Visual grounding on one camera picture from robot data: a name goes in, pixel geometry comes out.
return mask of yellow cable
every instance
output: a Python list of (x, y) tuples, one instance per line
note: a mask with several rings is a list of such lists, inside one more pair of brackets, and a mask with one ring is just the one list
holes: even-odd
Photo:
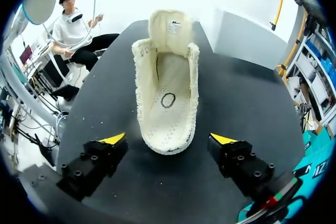
[[(298, 47), (298, 43), (297, 43), (297, 42), (298, 42), (299, 39), (301, 38), (302, 33), (303, 33), (303, 29), (305, 28), (305, 27), (304, 27), (304, 26), (305, 26), (304, 24), (306, 23), (306, 16), (307, 16), (307, 11), (305, 11), (305, 14), (303, 15), (303, 19), (302, 19), (302, 23), (301, 23), (301, 27), (300, 27), (300, 31), (299, 31), (299, 35), (298, 35), (297, 41), (295, 42), (295, 44), (294, 44), (294, 46), (293, 46), (293, 48), (292, 48), (292, 51), (290, 52), (288, 58), (286, 59), (286, 61), (285, 61), (285, 63), (284, 63), (285, 66), (288, 65), (290, 59), (292, 58), (294, 52), (296, 51), (296, 48)], [(284, 74), (284, 70), (281, 69), (280, 72), (279, 72), (279, 75), (282, 76), (283, 74)]]
[(34, 77), (32, 77), (32, 81), (33, 81), (34, 88), (39, 92), (39, 88), (37, 88), (37, 86), (35, 85)]
[(280, 0), (280, 3), (279, 3), (279, 7), (278, 7), (278, 12), (277, 12), (277, 16), (275, 17), (275, 20), (273, 22), (273, 25), (274, 26), (277, 26), (277, 23), (278, 23), (278, 20), (279, 20), (279, 16), (280, 16), (280, 12), (281, 12), (281, 8), (282, 8), (282, 3), (283, 3), (284, 0)]

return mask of computer monitor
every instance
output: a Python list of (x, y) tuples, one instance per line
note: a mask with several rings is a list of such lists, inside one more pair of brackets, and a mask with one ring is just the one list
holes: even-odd
[(25, 50), (23, 51), (23, 53), (20, 56), (20, 60), (22, 62), (22, 64), (26, 64), (27, 60), (29, 58), (31, 58), (31, 56), (33, 55), (33, 52), (30, 48), (30, 46), (26, 47)]

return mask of sneaker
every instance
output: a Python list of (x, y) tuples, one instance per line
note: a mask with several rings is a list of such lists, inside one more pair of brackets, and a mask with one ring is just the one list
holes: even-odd
[(172, 155), (194, 137), (200, 53), (192, 43), (193, 21), (182, 12), (155, 12), (149, 35), (132, 45), (138, 121), (148, 147)]

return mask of blue box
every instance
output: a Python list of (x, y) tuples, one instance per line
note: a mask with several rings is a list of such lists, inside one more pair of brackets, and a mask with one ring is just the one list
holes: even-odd
[(322, 58), (320, 51), (316, 48), (316, 46), (310, 40), (306, 41), (306, 45), (313, 51), (313, 53), (316, 55), (318, 59)]

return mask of black table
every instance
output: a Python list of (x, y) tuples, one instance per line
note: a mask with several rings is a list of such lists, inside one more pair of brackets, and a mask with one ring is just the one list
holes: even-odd
[(149, 37), (148, 21), (131, 24), (91, 71), (71, 109), (58, 163), (77, 157), (91, 139), (123, 131), (129, 151), (84, 204), (137, 223), (234, 223), (249, 200), (219, 173), (207, 152), (210, 132), (250, 142), (259, 157), (275, 163), (277, 174), (303, 158), (299, 121), (279, 76), (214, 54), (201, 25), (194, 29), (201, 52), (199, 107), (193, 142), (180, 154), (153, 152), (138, 127), (131, 45)]

